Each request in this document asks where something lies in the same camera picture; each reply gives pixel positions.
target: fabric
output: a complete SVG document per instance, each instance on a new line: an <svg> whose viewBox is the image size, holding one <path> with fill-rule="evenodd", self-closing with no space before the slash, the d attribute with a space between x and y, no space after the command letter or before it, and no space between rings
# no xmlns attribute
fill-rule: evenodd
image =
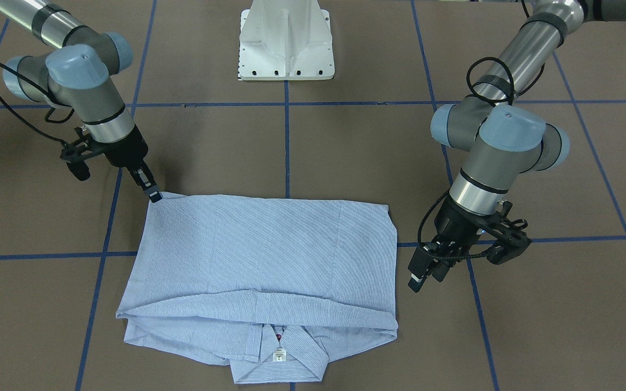
<svg viewBox="0 0 626 391"><path fill-rule="evenodd" d="M396 339L386 205L163 196L117 310L125 342L271 383L320 381L328 362Z"/></svg>

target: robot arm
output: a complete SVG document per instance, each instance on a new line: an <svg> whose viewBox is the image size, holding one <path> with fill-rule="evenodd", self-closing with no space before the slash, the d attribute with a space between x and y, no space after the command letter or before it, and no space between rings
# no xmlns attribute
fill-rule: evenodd
<svg viewBox="0 0 626 391"><path fill-rule="evenodd" d="M527 223L507 219L511 203L504 196L520 173L545 171L562 163L569 153L569 139L558 127L511 105L554 49L590 20L626 20L626 0L539 0L504 52L497 59L484 59L495 62L484 76L473 83L468 72L472 93L460 104L437 109L432 137L469 156L445 194L431 242L422 242L421 235L433 208L420 225L418 247L408 267L413 291L419 292L430 275L442 281L460 260L487 257L492 264L502 264L531 243L523 232ZM470 255L484 232L496 238L494 245Z"/></svg>
<svg viewBox="0 0 626 391"><path fill-rule="evenodd" d="M16 73L4 70L3 79L22 99L76 111L84 122L77 128L79 140L65 144L60 156L74 176L87 180L85 160L105 154L113 166L129 170L152 202L161 200L144 163L148 146L110 79L132 63L132 50L122 35L99 34L46 0L0 0L0 11L56 49L9 60L7 67Z"/></svg>

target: light blue joint cap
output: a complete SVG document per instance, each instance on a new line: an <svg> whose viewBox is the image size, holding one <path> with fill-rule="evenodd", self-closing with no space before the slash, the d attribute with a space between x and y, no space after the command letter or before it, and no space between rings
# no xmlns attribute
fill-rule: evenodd
<svg viewBox="0 0 626 391"><path fill-rule="evenodd" d="M105 34L112 39L112 42L115 44L115 49L117 50L117 57L120 59L120 69L117 70L117 73L128 69L129 65L132 65L132 59L134 58L134 53L132 52L132 47L129 46L129 42L119 33Z"/></svg>
<svg viewBox="0 0 626 391"><path fill-rule="evenodd" d="M75 90L94 89L109 77L108 69L89 45L63 47L45 59L50 77L60 86Z"/></svg>
<svg viewBox="0 0 626 391"><path fill-rule="evenodd" d="M18 64L24 58L25 57L23 55L20 55L18 57L14 57L13 59L8 60L7 67L10 67L11 69L15 71L18 71ZM32 99L30 99L26 95L25 92L23 92L23 87L21 87L21 83L18 81L18 76L16 76L15 74L12 74L8 70L2 70L2 74L3 74L4 84L7 85L8 91L11 91L12 94L14 94L15 96L21 99L34 102Z"/></svg>
<svg viewBox="0 0 626 391"><path fill-rule="evenodd" d="M567 158L567 156L569 156L569 149L571 149L571 141L569 140L569 135L567 134L567 132L563 131L563 129L556 127L554 125L552 125L552 127L554 127L554 129L557 130L557 133L559 133L559 136L562 138L562 149L561 151L559 151L559 158L557 158L557 160L554 161L554 164L552 164L549 168L547 168L547 170L550 170L562 164L562 162Z"/></svg>
<svg viewBox="0 0 626 391"><path fill-rule="evenodd" d="M431 118L431 136L434 140L447 147L450 147L448 141L448 116L453 106L455 104L445 104L439 107Z"/></svg>
<svg viewBox="0 0 626 391"><path fill-rule="evenodd" d="M546 125L539 116L501 104L492 109L480 127L480 137L494 148L521 153L536 148L542 141Z"/></svg>

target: white plastic base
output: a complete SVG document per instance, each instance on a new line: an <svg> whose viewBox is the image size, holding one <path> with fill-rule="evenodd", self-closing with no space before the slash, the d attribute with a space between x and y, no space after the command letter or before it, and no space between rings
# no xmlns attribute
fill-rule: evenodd
<svg viewBox="0 0 626 391"><path fill-rule="evenodd" d="M335 76L330 13L317 0L254 0L241 13L241 80Z"/></svg>

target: white plastic stand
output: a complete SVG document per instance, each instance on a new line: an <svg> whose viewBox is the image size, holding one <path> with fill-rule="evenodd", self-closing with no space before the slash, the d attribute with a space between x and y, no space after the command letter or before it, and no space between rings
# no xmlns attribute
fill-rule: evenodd
<svg viewBox="0 0 626 391"><path fill-rule="evenodd" d="M317 0L253 0L241 13L241 80L326 80L335 75L330 13Z"/></svg>

